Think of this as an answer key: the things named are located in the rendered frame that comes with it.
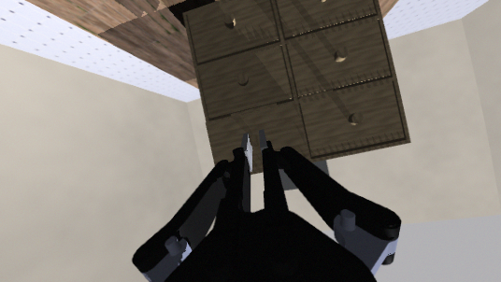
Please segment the small dark brown chest of drawers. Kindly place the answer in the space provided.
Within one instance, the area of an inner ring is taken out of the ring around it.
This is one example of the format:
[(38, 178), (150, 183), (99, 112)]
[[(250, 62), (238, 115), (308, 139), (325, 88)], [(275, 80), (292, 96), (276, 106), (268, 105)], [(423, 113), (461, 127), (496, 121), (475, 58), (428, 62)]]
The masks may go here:
[[(196, 60), (195, 50), (194, 50), (194, 46), (193, 46), (193, 38), (192, 38), (190, 24), (189, 24), (188, 16), (187, 15), (190, 14), (190, 13), (193, 13), (195, 11), (207, 8), (207, 7), (212, 7), (212, 6), (218, 5), (218, 4), (226, 2), (226, 1), (229, 1), (229, 0), (219, 0), (219, 1), (213, 2), (211, 4), (208, 4), (208, 5), (205, 5), (205, 6), (202, 6), (202, 7), (198, 7), (198, 8), (195, 8), (195, 9), (192, 9), (192, 10), (189, 10), (189, 11), (186, 11), (186, 12), (182, 13), (183, 14), (184, 23), (185, 23), (185, 27), (186, 27), (186, 32), (187, 32), (188, 40), (189, 40), (190, 50), (191, 50), (191, 54), (192, 54), (192, 58), (193, 58), (194, 71), (195, 71), (195, 75), (196, 75), (196, 79), (197, 79), (197, 84), (198, 84), (198, 88), (199, 88), (199, 92), (200, 92), (200, 97), (201, 97), (202, 106), (203, 106), (203, 109), (204, 109), (204, 114), (205, 114), (206, 122), (213, 121), (213, 120), (211, 120), (208, 117), (207, 105), (206, 105), (206, 101), (205, 101), (205, 96), (204, 96), (204, 92), (203, 92), (202, 83), (201, 83), (201, 79), (200, 79), (198, 68), (203, 67), (203, 66), (207, 66), (207, 65), (210, 65), (210, 64), (214, 64), (214, 63), (219, 63), (219, 62), (222, 62), (222, 61), (226, 61), (226, 60), (229, 60), (229, 59), (233, 59), (235, 57), (239, 57), (239, 56), (242, 56), (242, 55), (250, 54), (250, 53), (253, 53), (253, 52), (256, 52), (256, 51), (259, 51), (259, 50), (269, 49), (269, 48), (273, 48), (273, 47), (276, 47), (276, 46), (281, 46), (283, 60), (284, 60), (284, 63), (285, 63), (286, 72), (287, 72), (287, 76), (288, 76), (288, 80), (289, 80), (289, 84), (290, 84), (290, 88), (291, 88), (291, 93), (292, 93), (292, 97), (293, 97), (293, 99), (291, 101), (292, 102), (293, 101), (297, 101), (298, 102), (298, 106), (299, 106), (300, 103), (303, 103), (303, 102), (306, 102), (306, 101), (310, 101), (310, 100), (314, 100), (314, 99), (319, 99), (319, 98), (323, 98), (323, 97), (326, 97), (326, 96), (330, 96), (330, 95), (334, 95), (334, 94), (339, 94), (339, 93), (342, 93), (342, 92), (354, 91), (354, 90), (358, 90), (358, 89), (362, 89), (362, 88), (365, 88), (365, 87), (370, 87), (370, 86), (374, 86), (374, 85), (378, 85), (378, 84), (386, 83), (386, 82), (390, 82), (390, 81), (392, 81), (393, 85), (394, 85), (394, 93), (395, 93), (396, 102), (397, 102), (397, 106), (398, 106), (398, 110), (399, 110), (399, 115), (400, 115), (400, 119), (401, 119), (401, 123), (402, 123), (402, 128), (403, 128), (403, 134), (402, 134), (401, 138), (395, 139), (395, 140), (390, 140), (390, 141), (385, 141), (385, 142), (381, 142), (381, 143), (377, 143), (377, 144), (362, 146), (362, 147), (358, 147), (358, 148), (350, 148), (350, 149), (340, 150), (340, 151), (331, 152), (331, 153), (327, 153), (327, 154), (323, 154), (323, 155), (318, 155), (318, 156), (313, 156), (313, 157), (311, 157), (310, 154), (309, 154), (311, 162), (320, 162), (320, 161), (330, 160), (330, 159), (334, 159), (334, 158), (349, 156), (349, 155), (353, 155), (353, 154), (357, 154), (357, 153), (367, 152), (367, 151), (371, 151), (371, 150), (376, 150), (376, 149), (381, 149), (381, 148), (389, 148), (389, 147), (394, 147), (394, 146), (399, 146), (399, 145), (411, 143), (410, 142), (410, 137), (409, 137), (409, 132), (408, 132), (408, 125), (407, 125), (406, 115), (405, 115), (405, 111), (404, 111), (404, 107), (403, 107), (403, 102), (402, 102), (402, 98), (401, 98), (401, 93), (400, 93), (400, 90), (399, 90), (399, 85), (398, 85), (398, 81), (397, 81), (397, 77), (396, 77), (396, 73), (395, 73), (395, 69), (394, 69), (394, 61), (393, 61), (393, 57), (392, 57), (392, 54), (391, 54), (391, 49), (390, 49), (388, 37), (387, 37), (387, 34), (386, 34), (386, 30), (385, 30), (384, 21), (383, 21), (381, 10), (380, 10), (380, 6), (379, 6), (379, 0), (373, 0), (374, 7), (375, 7), (375, 10), (376, 10), (376, 14), (373, 17), (371, 17), (371, 18), (367, 18), (367, 19), (363, 19), (363, 20), (359, 20), (359, 21), (354, 21), (354, 22), (346, 23), (346, 24), (339, 25), (339, 26), (336, 26), (336, 27), (333, 27), (333, 28), (325, 29), (325, 30), (322, 30), (322, 31), (319, 31), (319, 32), (308, 34), (308, 35), (302, 35), (302, 36), (299, 36), (299, 37), (296, 37), (296, 38), (292, 38), (292, 39), (288, 39), (288, 40), (285, 40), (285, 41), (284, 41), (284, 38), (283, 38), (283, 33), (282, 33), (282, 30), (281, 30), (281, 26), (280, 26), (279, 14), (278, 14), (276, 2), (275, 2), (275, 0), (270, 0), (270, 4), (271, 4), (271, 7), (272, 7), (272, 11), (273, 11), (273, 15), (274, 15), (274, 20), (275, 20), (275, 24), (276, 24), (277, 32), (278, 32), (278, 36), (279, 36), (279, 43), (275, 43), (275, 44), (272, 44), (272, 45), (261, 47), (259, 49), (249, 50), (249, 51), (242, 52), (242, 53), (239, 53), (239, 54), (236, 54), (236, 55), (233, 55), (233, 56), (229, 56), (229, 57), (226, 57), (226, 58), (219, 59), (217, 61), (213, 61), (213, 62), (210, 62), (210, 63), (204, 63), (204, 64), (199, 65), (197, 63), (197, 60)], [(292, 43), (294, 41), (298, 41), (298, 40), (301, 40), (301, 39), (309, 38), (309, 37), (312, 37), (312, 36), (315, 36), (315, 35), (321, 35), (321, 34), (329, 33), (329, 32), (335, 31), (335, 30), (343, 29), (343, 28), (346, 28), (346, 27), (350, 27), (350, 26), (353, 26), (353, 25), (357, 25), (357, 24), (360, 24), (360, 23), (368, 22), (368, 21), (374, 21), (374, 20), (378, 20), (378, 22), (379, 22), (379, 28), (380, 28), (380, 32), (381, 32), (381, 36), (382, 36), (382, 41), (383, 41), (383, 45), (384, 45), (384, 48), (385, 48), (385, 52), (386, 52), (386, 56), (387, 56), (387, 61), (388, 61), (388, 65), (389, 65), (390, 73), (391, 74), (388, 77), (386, 77), (385, 79), (383, 78), (382, 80), (378, 80), (378, 81), (374, 81), (374, 82), (370, 82), (370, 83), (366, 83), (366, 84), (362, 84), (362, 85), (358, 85), (358, 86), (354, 86), (354, 87), (349, 87), (349, 88), (338, 90), (338, 91), (334, 91), (334, 92), (327, 92), (327, 93), (323, 93), (323, 94), (319, 94), (319, 95), (315, 95), (315, 96), (311, 96), (311, 97), (307, 97), (307, 98), (303, 98), (303, 99), (299, 99), (298, 100), (297, 99), (297, 95), (296, 95), (295, 86), (294, 86), (294, 83), (293, 83), (293, 75), (292, 75), (292, 70), (291, 70), (291, 67), (290, 67), (289, 58), (288, 58), (288, 54), (287, 54), (287, 50), (286, 50), (286, 44)]]

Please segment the brown wooden drawer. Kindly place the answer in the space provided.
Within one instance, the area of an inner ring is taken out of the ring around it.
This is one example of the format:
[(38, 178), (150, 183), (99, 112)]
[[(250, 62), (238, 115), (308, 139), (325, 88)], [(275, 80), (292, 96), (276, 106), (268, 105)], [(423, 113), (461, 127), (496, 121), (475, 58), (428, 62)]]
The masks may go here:
[(391, 74), (378, 20), (294, 41), (286, 50), (298, 100)]
[(284, 41), (371, 18), (373, 0), (275, 0)]
[(270, 0), (229, 0), (187, 16), (199, 65), (279, 43)]
[(206, 122), (206, 126), (215, 165), (222, 160), (233, 161), (233, 150), (241, 147), (243, 134), (249, 133), (252, 172), (264, 170), (259, 138), (263, 129), (275, 151), (291, 147), (310, 161), (297, 101)]
[(293, 99), (281, 46), (203, 66), (198, 70), (211, 120)]
[(299, 107), (311, 157), (395, 140), (403, 134), (392, 81), (306, 101)]

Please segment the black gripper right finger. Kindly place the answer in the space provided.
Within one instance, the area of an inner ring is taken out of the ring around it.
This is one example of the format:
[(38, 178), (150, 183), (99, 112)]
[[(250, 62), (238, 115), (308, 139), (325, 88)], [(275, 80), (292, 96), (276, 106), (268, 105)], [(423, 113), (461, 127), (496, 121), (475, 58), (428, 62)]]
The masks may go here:
[(279, 169), (283, 169), (336, 241), (357, 256), (373, 275), (394, 262), (401, 219), (394, 211), (348, 191), (291, 147), (275, 151), (259, 130), (264, 169), (265, 250), (278, 275), (293, 275), (300, 258)]

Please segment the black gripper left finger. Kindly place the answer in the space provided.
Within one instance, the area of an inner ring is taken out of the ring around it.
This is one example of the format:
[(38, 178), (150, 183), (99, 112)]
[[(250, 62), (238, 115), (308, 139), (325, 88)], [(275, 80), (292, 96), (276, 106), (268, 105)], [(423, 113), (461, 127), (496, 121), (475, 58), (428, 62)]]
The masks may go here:
[(149, 282), (165, 282), (206, 237), (215, 218), (202, 265), (213, 282), (225, 282), (232, 276), (240, 212), (251, 211), (249, 133), (243, 134), (241, 147), (233, 154), (233, 161), (222, 160), (214, 166), (176, 215), (134, 254), (132, 263)]

